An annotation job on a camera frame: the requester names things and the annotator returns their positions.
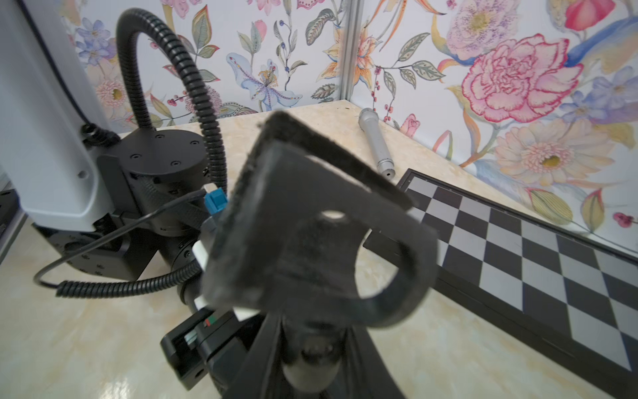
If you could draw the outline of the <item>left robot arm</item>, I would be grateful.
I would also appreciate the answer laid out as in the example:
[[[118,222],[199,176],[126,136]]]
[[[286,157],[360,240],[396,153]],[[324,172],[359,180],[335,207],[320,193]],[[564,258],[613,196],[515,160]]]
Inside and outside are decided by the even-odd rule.
[[[167,57],[194,106],[201,133],[158,131],[142,89],[139,36]],[[66,299],[118,299],[176,288],[192,317],[161,342],[186,387],[208,375],[225,395],[261,319],[205,307],[200,282],[224,209],[228,173],[219,117],[201,72],[173,29],[154,13],[121,14],[114,38],[86,49],[121,61],[136,129],[107,128],[86,85],[60,68],[60,30],[38,25],[25,1],[1,4],[1,165],[20,205],[55,248],[59,264],[106,277],[103,283],[48,284]]]

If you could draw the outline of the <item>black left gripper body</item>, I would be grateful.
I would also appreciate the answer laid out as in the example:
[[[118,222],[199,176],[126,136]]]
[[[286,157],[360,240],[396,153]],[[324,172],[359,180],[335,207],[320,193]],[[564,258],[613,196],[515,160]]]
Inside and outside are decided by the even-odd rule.
[[[240,321],[232,311],[201,309],[164,335],[160,347],[186,390],[209,377],[222,396],[247,360],[263,322],[259,314]]]

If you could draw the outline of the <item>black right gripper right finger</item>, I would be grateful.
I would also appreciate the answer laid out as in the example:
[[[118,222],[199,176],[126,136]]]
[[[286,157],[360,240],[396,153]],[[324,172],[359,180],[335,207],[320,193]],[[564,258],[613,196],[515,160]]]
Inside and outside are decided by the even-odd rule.
[[[346,398],[405,398],[365,328],[348,329],[343,366]]]

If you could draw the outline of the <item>black microphone clip holder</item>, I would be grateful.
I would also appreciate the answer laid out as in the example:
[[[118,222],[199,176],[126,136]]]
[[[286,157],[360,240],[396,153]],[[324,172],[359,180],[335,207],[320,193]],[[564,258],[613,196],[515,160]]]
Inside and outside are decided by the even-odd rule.
[[[256,309],[337,326],[385,328],[435,284],[437,232],[408,195],[285,112],[264,122],[221,214],[201,280],[215,308]],[[357,253],[369,232],[399,246],[397,273],[362,298]]]

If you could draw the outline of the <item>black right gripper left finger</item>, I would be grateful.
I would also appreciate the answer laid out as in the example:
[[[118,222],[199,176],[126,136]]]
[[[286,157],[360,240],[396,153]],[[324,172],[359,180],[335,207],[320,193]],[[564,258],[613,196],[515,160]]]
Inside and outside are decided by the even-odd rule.
[[[284,373],[284,367],[298,359],[299,342],[284,317],[267,315],[239,373],[222,398],[298,398],[297,389]]]

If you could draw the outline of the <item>black microphone stand pole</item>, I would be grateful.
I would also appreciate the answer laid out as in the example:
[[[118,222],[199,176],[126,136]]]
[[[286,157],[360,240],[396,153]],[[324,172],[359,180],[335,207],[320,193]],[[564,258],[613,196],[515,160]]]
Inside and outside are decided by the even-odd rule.
[[[332,324],[284,319],[282,371],[304,394],[324,392],[335,380],[344,356],[346,330]]]

